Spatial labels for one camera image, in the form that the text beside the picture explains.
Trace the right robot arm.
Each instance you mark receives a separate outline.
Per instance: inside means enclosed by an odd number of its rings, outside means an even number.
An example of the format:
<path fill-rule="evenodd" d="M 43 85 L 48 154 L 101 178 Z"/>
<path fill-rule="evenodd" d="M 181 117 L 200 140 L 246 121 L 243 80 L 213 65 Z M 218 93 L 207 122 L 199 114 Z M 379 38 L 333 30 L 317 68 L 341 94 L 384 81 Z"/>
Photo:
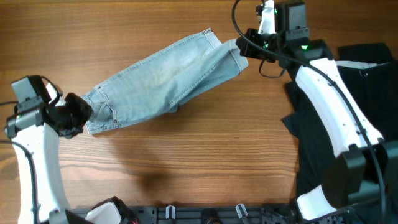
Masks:
<path fill-rule="evenodd" d="M 386 141 L 343 83 L 327 44 L 311 40 L 303 1 L 263 1 L 258 29 L 240 33 L 243 57 L 278 63 L 306 94 L 331 141 L 334 161 L 323 182 L 293 204 L 289 223 L 315 223 L 377 200 L 386 223 L 397 188 L 397 142 Z"/>

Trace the light blue denim shorts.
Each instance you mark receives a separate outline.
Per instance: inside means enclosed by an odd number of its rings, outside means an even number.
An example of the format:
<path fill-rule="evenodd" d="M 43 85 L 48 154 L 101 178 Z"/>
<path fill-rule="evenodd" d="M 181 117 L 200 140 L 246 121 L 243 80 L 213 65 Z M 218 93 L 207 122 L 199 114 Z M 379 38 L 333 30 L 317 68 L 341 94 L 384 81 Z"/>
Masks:
<path fill-rule="evenodd" d="M 192 98 L 249 65 L 234 39 L 220 42 L 211 29 L 189 35 L 121 70 L 82 98 L 93 113 L 91 135 L 174 113 Z"/>

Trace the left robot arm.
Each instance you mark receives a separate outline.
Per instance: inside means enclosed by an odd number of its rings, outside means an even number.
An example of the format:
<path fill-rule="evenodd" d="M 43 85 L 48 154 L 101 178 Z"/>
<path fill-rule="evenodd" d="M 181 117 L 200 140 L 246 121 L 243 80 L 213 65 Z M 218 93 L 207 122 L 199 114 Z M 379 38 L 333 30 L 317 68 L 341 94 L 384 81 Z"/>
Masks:
<path fill-rule="evenodd" d="M 139 223 L 117 197 L 95 205 L 85 217 L 72 212 L 63 188 L 60 138 L 83 132 L 93 110 L 74 93 L 63 97 L 46 77 L 29 75 L 12 82 L 17 97 L 5 126 L 5 144 L 13 146 L 19 166 L 19 223 Z"/>

